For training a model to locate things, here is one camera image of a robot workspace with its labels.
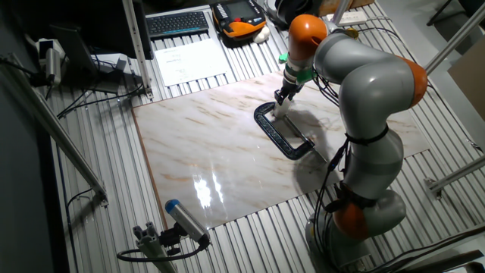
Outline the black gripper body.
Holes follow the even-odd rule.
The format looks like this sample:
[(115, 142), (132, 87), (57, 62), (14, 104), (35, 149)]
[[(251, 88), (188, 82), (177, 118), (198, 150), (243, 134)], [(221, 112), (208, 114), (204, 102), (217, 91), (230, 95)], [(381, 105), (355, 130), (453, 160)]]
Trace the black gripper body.
[(294, 97), (296, 93), (300, 92), (302, 87), (303, 85), (291, 83), (286, 78), (284, 78), (283, 85), (278, 90), (280, 90), (284, 94), (284, 99), (285, 99), (289, 94), (293, 94), (293, 97)]

